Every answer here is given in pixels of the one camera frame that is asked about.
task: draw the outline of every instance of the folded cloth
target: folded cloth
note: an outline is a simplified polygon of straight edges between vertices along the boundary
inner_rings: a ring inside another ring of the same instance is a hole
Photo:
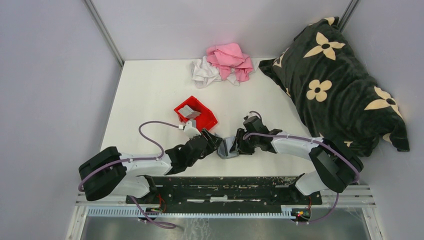
[[[242,53],[237,43],[211,46],[206,50],[207,61],[219,68],[219,74],[226,80],[234,68],[238,82],[249,80],[249,73],[253,71],[252,60],[249,55]]]
[[[222,81],[220,70],[216,66],[212,66],[206,58],[207,56],[202,59],[196,59],[190,65],[193,76],[191,79],[199,89],[207,87],[213,81]]]

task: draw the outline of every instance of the pillow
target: pillow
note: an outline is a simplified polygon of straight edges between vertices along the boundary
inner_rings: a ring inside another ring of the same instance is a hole
[[[378,87],[337,28],[338,17],[307,26],[260,70],[287,94],[311,136],[337,136],[358,156],[369,156],[380,137],[408,152],[399,107]]]

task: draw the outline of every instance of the pink towel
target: pink towel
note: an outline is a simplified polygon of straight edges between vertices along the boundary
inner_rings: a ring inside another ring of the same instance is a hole
[[[235,78],[239,82],[249,80],[249,73],[253,71],[251,57],[242,53],[237,43],[211,46],[206,50],[207,61],[219,68],[219,75],[226,80],[234,68]]]

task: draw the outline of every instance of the red box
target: red box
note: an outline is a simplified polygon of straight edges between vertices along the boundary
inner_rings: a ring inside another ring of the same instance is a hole
[[[202,129],[207,129],[208,131],[213,128],[217,123],[217,118],[214,116],[211,110],[209,108],[205,107],[197,98],[194,96],[190,96],[185,100],[183,103],[181,103],[179,106],[177,106],[174,109],[174,112],[178,115],[179,121],[186,123],[188,118],[185,118],[183,115],[181,115],[178,110],[183,108],[185,105],[188,105],[191,109],[194,111],[200,112],[200,115],[194,120],[196,120],[196,128],[197,130],[201,131]]]

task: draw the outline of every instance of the wall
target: wall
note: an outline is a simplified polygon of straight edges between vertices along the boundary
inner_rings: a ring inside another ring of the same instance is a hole
[[[201,58],[239,43],[256,58],[279,55],[307,24],[341,16],[349,0],[93,0],[125,60]]]
[[[387,239],[423,239],[424,22],[423,1],[361,1],[344,35],[379,85],[396,99],[411,151],[380,143],[364,159],[362,178],[373,191]]]
[[[80,0],[0,1],[0,56],[0,239],[63,239],[120,69]]]

